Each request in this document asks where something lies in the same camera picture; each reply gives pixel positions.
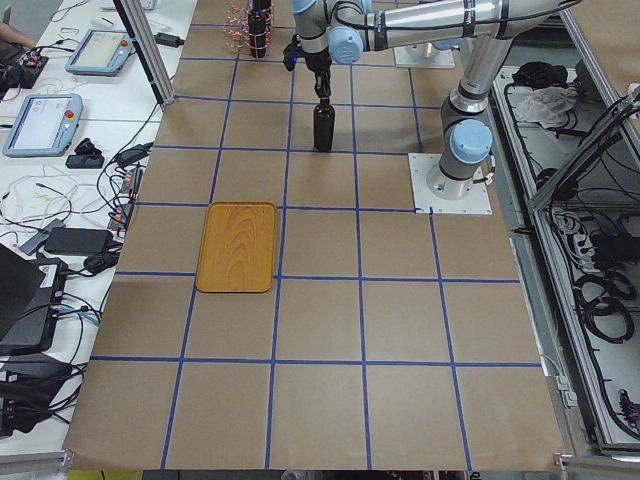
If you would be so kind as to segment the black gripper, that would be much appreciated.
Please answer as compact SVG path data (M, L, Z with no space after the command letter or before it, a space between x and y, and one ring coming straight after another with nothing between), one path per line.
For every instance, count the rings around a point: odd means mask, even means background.
M319 98L331 96L332 58L328 49L317 53L306 53L305 64L315 76L314 91Z

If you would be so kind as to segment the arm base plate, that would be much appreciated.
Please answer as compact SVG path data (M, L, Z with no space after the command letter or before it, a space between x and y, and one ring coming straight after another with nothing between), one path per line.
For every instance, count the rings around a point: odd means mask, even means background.
M451 49L438 50L431 43L394 48L395 64L406 68L454 69Z
M491 215L488 187L478 167L472 179L453 180L440 168L440 154L408 155L414 210L421 214Z

